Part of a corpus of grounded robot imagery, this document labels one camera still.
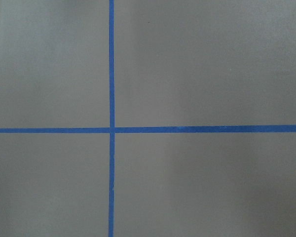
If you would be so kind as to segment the brown paper table cover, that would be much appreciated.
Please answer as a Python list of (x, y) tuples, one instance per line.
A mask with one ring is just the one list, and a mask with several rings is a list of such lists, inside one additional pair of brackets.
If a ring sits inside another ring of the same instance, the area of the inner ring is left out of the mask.
[(296, 0), (0, 0), (0, 237), (296, 237)]

